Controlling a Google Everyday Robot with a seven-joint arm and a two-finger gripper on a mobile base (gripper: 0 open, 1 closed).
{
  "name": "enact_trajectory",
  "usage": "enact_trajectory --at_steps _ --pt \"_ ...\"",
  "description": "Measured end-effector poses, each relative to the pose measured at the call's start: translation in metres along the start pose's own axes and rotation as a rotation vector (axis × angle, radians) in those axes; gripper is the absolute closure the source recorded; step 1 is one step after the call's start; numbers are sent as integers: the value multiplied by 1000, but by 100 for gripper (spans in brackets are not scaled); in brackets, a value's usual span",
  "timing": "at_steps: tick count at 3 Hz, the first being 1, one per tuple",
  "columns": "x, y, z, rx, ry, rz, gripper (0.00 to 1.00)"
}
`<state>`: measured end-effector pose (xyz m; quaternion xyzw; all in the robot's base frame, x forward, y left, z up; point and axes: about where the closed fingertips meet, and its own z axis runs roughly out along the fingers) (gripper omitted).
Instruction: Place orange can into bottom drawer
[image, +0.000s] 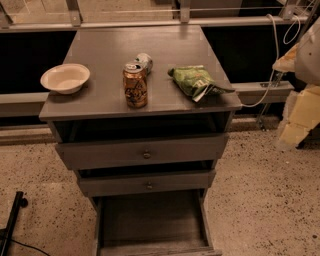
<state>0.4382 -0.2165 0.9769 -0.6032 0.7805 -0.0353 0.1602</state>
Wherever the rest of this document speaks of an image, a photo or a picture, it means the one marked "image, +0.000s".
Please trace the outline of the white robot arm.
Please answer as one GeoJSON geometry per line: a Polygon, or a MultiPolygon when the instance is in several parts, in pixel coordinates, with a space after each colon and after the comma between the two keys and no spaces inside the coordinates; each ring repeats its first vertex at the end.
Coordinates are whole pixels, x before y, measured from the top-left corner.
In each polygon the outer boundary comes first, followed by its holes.
{"type": "Polygon", "coordinates": [[[306,83],[293,100],[287,100],[289,116],[280,127],[278,145],[294,148],[320,124],[320,17],[272,68],[293,72],[306,83]]]}

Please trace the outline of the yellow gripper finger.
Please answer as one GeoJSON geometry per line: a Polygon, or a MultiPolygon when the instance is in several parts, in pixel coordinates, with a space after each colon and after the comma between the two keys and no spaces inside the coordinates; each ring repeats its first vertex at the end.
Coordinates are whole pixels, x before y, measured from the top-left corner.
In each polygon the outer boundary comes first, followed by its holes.
{"type": "Polygon", "coordinates": [[[297,147],[320,124],[320,87],[307,85],[301,92],[291,91],[278,126],[279,149],[297,147]]]}
{"type": "Polygon", "coordinates": [[[291,47],[282,57],[275,61],[272,68],[279,72],[294,72],[298,45],[291,47]]]}

